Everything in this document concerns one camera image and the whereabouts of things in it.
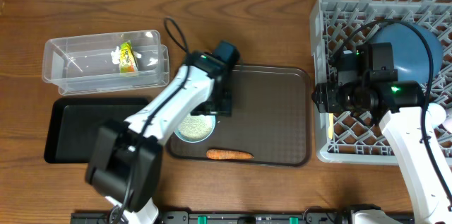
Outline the pale yellow plastic spoon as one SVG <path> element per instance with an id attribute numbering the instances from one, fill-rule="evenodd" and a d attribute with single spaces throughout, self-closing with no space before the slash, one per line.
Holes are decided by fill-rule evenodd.
<path id="1" fill-rule="evenodd" d="M 333 113 L 329 113 L 328 114 L 328 138 L 330 140 L 334 139 L 334 114 Z"/>

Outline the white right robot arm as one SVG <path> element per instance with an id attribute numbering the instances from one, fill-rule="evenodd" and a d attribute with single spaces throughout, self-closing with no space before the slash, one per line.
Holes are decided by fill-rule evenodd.
<path id="1" fill-rule="evenodd" d="M 321 113 L 369 112 L 394 152 L 415 222 L 451 222 L 451 169 L 434 133 L 446 111 L 417 82 L 319 83 L 311 97 Z"/>

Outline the light blue bowl with rice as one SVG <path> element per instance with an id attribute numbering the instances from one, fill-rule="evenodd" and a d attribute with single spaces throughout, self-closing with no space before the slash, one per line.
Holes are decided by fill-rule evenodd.
<path id="1" fill-rule="evenodd" d="M 206 140 L 215 129 L 216 118 L 213 115 L 187 115 L 174 131 L 177 137 L 187 143 L 199 143 Z"/>

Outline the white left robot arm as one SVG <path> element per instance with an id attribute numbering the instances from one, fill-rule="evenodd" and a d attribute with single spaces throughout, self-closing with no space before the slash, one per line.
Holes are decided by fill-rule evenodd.
<path id="1" fill-rule="evenodd" d="M 225 86 L 239 59 L 238 51 L 193 52 L 150 104 L 123 122 L 100 127 L 85 180 L 114 204 L 108 223 L 155 222 L 158 209 L 152 197 L 164 145 L 189 114 L 231 115 L 232 97 Z"/>

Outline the green orange snack wrapper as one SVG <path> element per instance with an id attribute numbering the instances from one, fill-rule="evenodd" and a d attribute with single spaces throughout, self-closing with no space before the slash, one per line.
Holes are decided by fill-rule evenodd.
<path id="1" fill-rule="evenodd" d="M 120 46 L 119 70 L 121 73 L 133 73 L 138 71 L 136 58 L 130 41 L 124 42 Z"/>

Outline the light blue plastic cup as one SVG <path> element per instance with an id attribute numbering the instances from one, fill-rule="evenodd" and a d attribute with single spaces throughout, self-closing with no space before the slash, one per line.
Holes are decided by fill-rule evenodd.
<path id="1" fill-rule="evenodd" d="M 427 113 L 430 115 L 430 121 L 433 129 L 441 125 L 447 117 L 445 109 L 436 103 L 429 103 Z"/>

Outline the orange carrot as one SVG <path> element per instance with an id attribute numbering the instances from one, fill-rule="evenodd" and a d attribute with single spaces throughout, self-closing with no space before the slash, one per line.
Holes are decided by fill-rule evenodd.
<path id="1" fill-rule="evenodd" d="M 242 151 L 209 149 L 206 152 L 206 157 L 212 160 L 250 160 L 254 156 Z"/>

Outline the white tissue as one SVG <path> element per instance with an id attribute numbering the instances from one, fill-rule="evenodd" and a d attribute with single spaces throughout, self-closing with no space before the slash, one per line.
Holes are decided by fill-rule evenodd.
<path id="1" fill-rule="evenodd" d="M 133 54 L 125 54 L 122 55 L 121 48 L 116 47 L 114 51 L 111 52 L 112 57 L 112 63 L 119 65 L 119 64 L 125 64 L 126 62 L 133 62 L 135 65 L 138 64 L 138 60 L 142 57 L 142 54 L 133 51 Z"/>

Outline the dark blue plate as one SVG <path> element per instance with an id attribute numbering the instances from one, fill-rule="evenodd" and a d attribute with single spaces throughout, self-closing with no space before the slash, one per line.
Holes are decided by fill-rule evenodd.
<path id="1" fill-rule="evenodd" d="M 442 66 L 443 48 L 437 37 L 426 28 L 411 23 L 424 39 L 432 53 L 433 76 Z M 394 67 L 398 70 L 399 81 L 417 81 L 424 84 L 428 81 L 429 60 L 427 51 L 419 36 L 401 24 L 391 24 L 378 31 L 369 41 L 372 44 L 390 42 L 393 50 Z"/>

